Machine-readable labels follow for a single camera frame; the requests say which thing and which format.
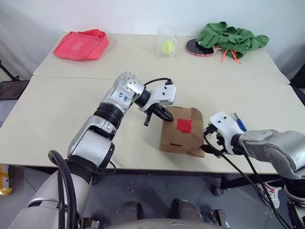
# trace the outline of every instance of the red pouch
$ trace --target red pouch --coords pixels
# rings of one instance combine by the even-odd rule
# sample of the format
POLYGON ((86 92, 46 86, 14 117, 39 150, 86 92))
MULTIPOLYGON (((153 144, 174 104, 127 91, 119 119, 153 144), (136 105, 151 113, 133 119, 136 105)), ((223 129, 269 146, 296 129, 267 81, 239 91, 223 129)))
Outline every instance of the red pouch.
POLYGON ((53 53, 59 58, 75 61, 97 60, 108 44, 106 33, 100 30, 69 32, 53 53))

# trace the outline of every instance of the clear plastic container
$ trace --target clear plastic container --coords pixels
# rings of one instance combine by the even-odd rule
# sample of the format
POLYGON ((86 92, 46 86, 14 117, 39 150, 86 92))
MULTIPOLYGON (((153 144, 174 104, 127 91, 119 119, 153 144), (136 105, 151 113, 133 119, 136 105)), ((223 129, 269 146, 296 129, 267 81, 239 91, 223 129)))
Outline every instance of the clear plastic container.
POLYGON ((177 31, 171 25, 162 25, 158 28, 157 54, 160 56, 173 56, 177 44, 177 31))

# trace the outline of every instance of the white table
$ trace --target white table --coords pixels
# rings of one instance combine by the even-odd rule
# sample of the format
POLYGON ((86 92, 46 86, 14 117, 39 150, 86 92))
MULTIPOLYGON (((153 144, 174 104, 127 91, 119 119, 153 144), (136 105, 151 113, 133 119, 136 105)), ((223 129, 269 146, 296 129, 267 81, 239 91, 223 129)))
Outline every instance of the white table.
POLYGON ((155 35, 108 34, 109 46, 95 61, 77 62, 56 57, 51 52, 36 69, 34 75, 116 79, 121 72, 130 71, 141 80, 170 77, 181 82, 204 83, 270 83, 289 84, 265 49, 251 51, 237 64, 222 52, 211 57, 197 57, 185 51, 185 44, 193 37, 179 37, 174 57, 156 54, 155 35))
MULTIPOLYGON (((0 128, 0 163, 53 166, 47 152, 58 150, 64 157, 79 128, 92 115, 113 80, 32 77, 30 84, 0 128)), ((295 130, 305 134, 305 107, 289 85, 176 82, 175 105, 196 107, 204 125, 222 110, 237 112, 249 130, 295 130)), ((118 168, 160 169, 235 173, 222 159, 160 152, 162 121, 133 105, 123 118, 113 142, 112 161, 118 168)), ((250 167, 242 156, 229 156, 244 172, 250 167)), ((253 160, 259 173, 273 174, 269 163, 253 160)))

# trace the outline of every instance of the tennis ball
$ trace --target tennis ball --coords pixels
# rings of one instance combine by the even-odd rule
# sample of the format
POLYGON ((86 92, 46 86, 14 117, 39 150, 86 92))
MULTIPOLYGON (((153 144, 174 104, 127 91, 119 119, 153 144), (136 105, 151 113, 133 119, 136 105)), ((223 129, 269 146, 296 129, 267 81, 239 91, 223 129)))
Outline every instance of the tennis ball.
POLYGON ((173 54, 174 43, 173 41, 164 41, 162 44, 162 54, 171 56, 173 54))

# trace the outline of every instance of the red cloth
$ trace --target red cloth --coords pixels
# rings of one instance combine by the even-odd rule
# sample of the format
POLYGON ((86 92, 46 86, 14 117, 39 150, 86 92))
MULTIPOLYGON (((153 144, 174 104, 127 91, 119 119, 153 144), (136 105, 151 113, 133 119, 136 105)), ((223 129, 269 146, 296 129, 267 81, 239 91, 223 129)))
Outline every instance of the red cloth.
POLYGON ((192 132, 192 120, 189 119, 177 119, 177 130, 180 130, 182 133, 191 133, 192 132))
POLYGON ((108 44, 106 33, 100 30, 69 32, 53 53, 59 58, 75 61, 97 60, 108 44))

